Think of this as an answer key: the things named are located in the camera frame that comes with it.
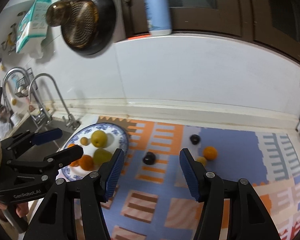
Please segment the human hand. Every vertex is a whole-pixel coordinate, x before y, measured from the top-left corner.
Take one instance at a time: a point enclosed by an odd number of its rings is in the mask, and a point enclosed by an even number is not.
[[[0,203],[0,211],[1,210],[6,210],[7,206]],[[17,204],[17,208],[16,208],[16,213],[19,217],[24,217],[28,214],[29,212],[29,207],[28,207],[28,203],[21,203],[21,204]]]

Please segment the dish rack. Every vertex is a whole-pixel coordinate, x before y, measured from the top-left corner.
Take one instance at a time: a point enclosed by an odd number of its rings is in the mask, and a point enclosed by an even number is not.
[[[31,82],[34,79],[32,68],[28,68],[26,71],[28,73],[28,76],[29,76],[29,79]],[[37,83],[34,82],[32,87],[33,87],[33,89],[37,90],[38,89]],[[27,83],[26,78],[23,77],[17,81],[16,88],[14,90],[14,94],[19,98],[27,97],[29,95],[28,89],[29,89],[29,84]]]

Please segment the hanging cookware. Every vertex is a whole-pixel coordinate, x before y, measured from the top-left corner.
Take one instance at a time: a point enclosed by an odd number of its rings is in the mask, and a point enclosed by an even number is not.
[[[113,0],[60,0],[48,8],[48,25],[61,25],[66,44],[82,55],[101,51],[112,38],[116,22]]]

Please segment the bottle label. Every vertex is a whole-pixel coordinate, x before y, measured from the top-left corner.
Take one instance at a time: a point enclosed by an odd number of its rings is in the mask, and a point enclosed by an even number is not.
[[[145,0],[145,8],[150,31],[172,29],[168,0]]]

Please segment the brown knob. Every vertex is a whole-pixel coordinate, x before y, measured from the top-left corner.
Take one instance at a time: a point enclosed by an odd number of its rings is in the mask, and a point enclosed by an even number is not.
[[[71,16],[72,2],[61,0],[49,6],[46,21],[49,26],[56,27],[64,25]]]

